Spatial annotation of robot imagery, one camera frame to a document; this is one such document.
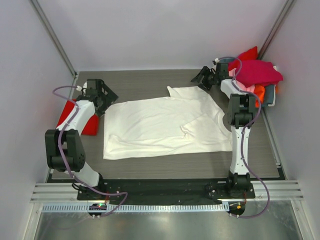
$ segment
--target orange cloth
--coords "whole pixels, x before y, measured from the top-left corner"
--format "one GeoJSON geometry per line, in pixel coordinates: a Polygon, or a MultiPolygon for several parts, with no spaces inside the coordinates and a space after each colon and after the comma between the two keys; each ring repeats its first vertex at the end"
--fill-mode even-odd
{"type": "MultiPolygon", "coordinates": [[[[265,89],[264,86],[262,86],[262,85],[260,85],[260,84],[256,84],[256,85],[254,86],[254,91],[253,91],[253,93],[259,97],[261,104],[264,103],[265,92],[266,92],[266,89],[265,89]]],[[[255,100],[255,107],[256,107],[256,108],[259,107],[258,100],[255,100]]]]}

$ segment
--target gray floor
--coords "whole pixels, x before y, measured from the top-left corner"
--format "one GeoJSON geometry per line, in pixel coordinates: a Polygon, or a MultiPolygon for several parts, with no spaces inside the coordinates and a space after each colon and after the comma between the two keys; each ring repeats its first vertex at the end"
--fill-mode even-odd
{"type": "MultiPolygon", "coordinates": [[[[194,86],[190,80],[200,70],[141,70],[81,72],[77,85],[87,79],[102,79],[118,96],[116,103],[169,96],[167,86],[194,86]]],[[[229,99],[218,88],[210,95],[226,112],[229,99]]],[[[226,119],[225,126],[230,129],[226,119]]],[[[97,136],[81,136],[89,165],[105,179],[179,179],[224,178],[228,175],[232,152],[179,154],[158,157],[103,159],[104,119],[100,119],[97,136]]],[[[278,177],[276,163],[269,143],[262,116],[253,125],[249,137],[248,162],[260,177],[278,177]]],[[[67,178],[64,173],[54,172],[53,178],[67,178]]]]}
{"type": "MultiPolygon", "coordinates": [[[[248,202],[244,215],[257,214],[265,205],[248,202]]],[[[253,219],[236,219],[226,212],[119,213],[100,220],[88,216],[42,213],[35,240],[303,239],[290,201],[272,201],[268,211],[253,219]]]]}

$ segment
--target wall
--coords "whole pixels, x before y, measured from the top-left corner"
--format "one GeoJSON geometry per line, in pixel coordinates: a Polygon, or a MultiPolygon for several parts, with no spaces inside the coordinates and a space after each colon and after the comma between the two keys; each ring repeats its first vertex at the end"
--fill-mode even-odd
{"type": "Polygon", "coordinates": [[[285,0],[39,0],[78,71],[200,69],[263,44],[285,0]]]}
{"type": "Polygon", "coordinates": [[[64,105],[51,91],[72,77],[27,0],[2,1],[0,33],[0,239],[21,240],[64,105]]]}
{"type": "Polygon", "coordinates": [[[312,212],[320,222],[320,1],[297,1],[268,49],[284,75],[275,107],[267,115],[290,178],[297,179],[312,212]]]}

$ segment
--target pile of clothes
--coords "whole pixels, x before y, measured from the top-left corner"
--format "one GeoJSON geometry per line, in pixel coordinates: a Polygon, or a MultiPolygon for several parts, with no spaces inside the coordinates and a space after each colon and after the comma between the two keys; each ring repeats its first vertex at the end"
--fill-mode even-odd
{"type": "Polygon", "coordinates": [[[244,91],[255,93],[262,107],[274,106],[277,84],[283,81],[283,76],[271,62],[257,60],[258,47],[255,46],[238,56],[238,60],[228,63],[229,76],[236,75],[236,84],[244,91]]]}

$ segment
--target white cloth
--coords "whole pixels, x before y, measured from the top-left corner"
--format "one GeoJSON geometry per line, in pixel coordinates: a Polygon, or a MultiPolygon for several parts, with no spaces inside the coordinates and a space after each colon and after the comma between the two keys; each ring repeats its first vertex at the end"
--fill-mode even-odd
{"type": "Polygon", "coordinates": [[[104,117],[109,160],[232,151],[224,112],[199,87],[167,87],[170,97],[117,103],[104,117]]]}

